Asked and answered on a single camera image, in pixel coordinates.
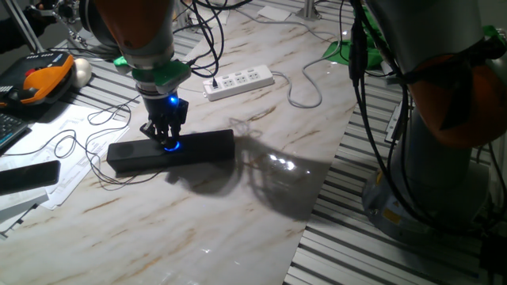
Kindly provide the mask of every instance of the white power strip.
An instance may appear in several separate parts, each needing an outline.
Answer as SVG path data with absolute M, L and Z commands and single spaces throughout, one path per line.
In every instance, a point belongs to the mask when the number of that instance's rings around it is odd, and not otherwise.
M 266 65 L 215 77 L 215 80 L 218 83 L 216 87 L 213 87 L 213 79 L 203 82 L 204 93 L 210 101 L 230 97 L 275 83 L 273 74 Z

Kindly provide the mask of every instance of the paper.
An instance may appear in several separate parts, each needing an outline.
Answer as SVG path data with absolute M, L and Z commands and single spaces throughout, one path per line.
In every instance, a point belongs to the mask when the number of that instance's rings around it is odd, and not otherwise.
M 74 130 L 78 142 L 85 146 L 88 137 L 98 131 L 121 128 L 125 122 L 110 120 L 107 123 L 94 126 L 88 122 L 88 115 L 95 113 L 97 110 L 81 107 L 73 104 L 64 104 L 57 102 L 58 108 L 64 111 L 50 123 L 36 123 L 33 125 L 32 132 L 26 135 L 21 141 L 17 142 L 7 154 L 23 154 L 40 149 L 53 136 L 65 130 Z M 99 116 L 92 119 L 93 123 L 106 121 L 111 116 L 109 112 L 103 112 Z M 110 143 L 118 141 L 118 139 L 128 130 L 128 127 L 119 131 L 104 131 L 99 135 L 95 135 L 97 139 L 88 145 L 88 151 L 103 156 Z M 61 139 L 66 136 L 74 135 L 73 131 L 66 131 L 53 139 L 45 148 L 34 154 L 16 157 L 0 158 L 0 170 L 12 169 L 36 163 L 60 160 L 61 168 L 59 182 L 56 185 L 47 186 L 45 188 L 49 201 L 42 203 L 43 207 L 50 210 L 61 205 L 67 197 L 74 191 L 76 186 L 91 170 L 90 161 L 85 155 L 85 151 L 78 145 L 74 146 L 72 153 L 65 158 L 58 159 L 55 156 L 55 150 L 58 155 L 64 155 L 72 148 L 73 139 Z
M 285 21 L 289 16 L 291 16 L 291 12 L 273 8 L 271 6 L 266 6 L 262 8 L 259 12 L 257 12 L 257 14 L 263 17 L 267 17 L 268 19 L 273 21 Z

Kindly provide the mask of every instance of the white marble surface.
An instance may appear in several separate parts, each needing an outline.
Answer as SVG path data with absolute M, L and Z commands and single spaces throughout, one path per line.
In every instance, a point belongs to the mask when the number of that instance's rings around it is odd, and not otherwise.
M 329 22 L 311 26 L 337 31 Z M 315 100 L 301 67 L 329 43 L 304 27 L 260 25 L 236 12 L 225 30 L 220 74 L 264 63 L 291 77 L 296 100 Z M 89 173 L 62 207 L 36 209 L 0 243 L 0 281 L 282 284 L 356 103 L 346 66 L 308 70 L 324 92 L 315 109 L 292 107 L 283 78 L 215 102 L 181 89 L 190 102 L 182 132 L 233 128 L 236 161 L 173 168 L 116 191 Z M 201 90 L 201 82 L 192 76 L 182 87 Z M 137 129 L 146 118 L 138 107 L 122 139 L 144 139 Z

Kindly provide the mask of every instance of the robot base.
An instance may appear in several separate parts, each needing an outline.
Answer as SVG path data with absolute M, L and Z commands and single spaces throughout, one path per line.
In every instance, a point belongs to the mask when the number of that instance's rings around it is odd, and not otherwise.
M 182 135 L 167 150 L 151 139 L 109 145 L 107 162 L 116 173 L 130 173 L 170 166 L 234 159 L 232 130 Z
M 483 165 L 470 164 L 469 172 L 463 183 L 447 191 L 439 191 L 440 196 L 434 203 L 427 203 L 433 209 L 431 213 L 444 225 L 468 228 L 489 198 L 489 170 Z M 395 183 L 404 192 L 403 181 Z M 427 189 L 411 185 L 412 191 Z M 372 224 L 383 233 L 406 244 L 419 245 L 430 242 L 452 241 L 454 237 L 444 236 L 432 227 L 426 226 L 412 218 L 393 196 L 387 180 L 374 174 L 368 179 L 363 190 L 364 213 Z
M 465 231 L 477 226 L 475 219 L 484 206 L 490 206 L 486 205 L 491 198 L 489 168 L 470 163 L 471 149 L 440 144 L 417 109 L 414 109 L 406 139 L 404 170 L 410 193 L 417 203 L 448 229 Z M 407 203 L 423 216 L 410 198 L 402 175 L 402 144 L 400 140 L 392 157 L 391 178 Z M 372 175 L 367 181 L 362 200 L 369 220 L 391 238 L 409 244 L 452 240 L 407 213 L 382 173 Z

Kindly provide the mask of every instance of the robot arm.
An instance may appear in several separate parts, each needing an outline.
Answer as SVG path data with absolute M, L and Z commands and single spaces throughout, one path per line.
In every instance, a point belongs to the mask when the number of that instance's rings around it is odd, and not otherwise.
M 484 44 L 477 0 L 369 0 L 425 124 L 446 146 L 484 145 L 507 129 L 507 55 Z M 449 124 L 452 116 L 461 118 Z
M 96 0 L 95 5 L 124 55 L 123 64 L 133 69 L 149 113 L 141 132 L 172 150 L 188 109 L 177 86 L 191 74 L 189 66 L 171 61 L 174 1 Z

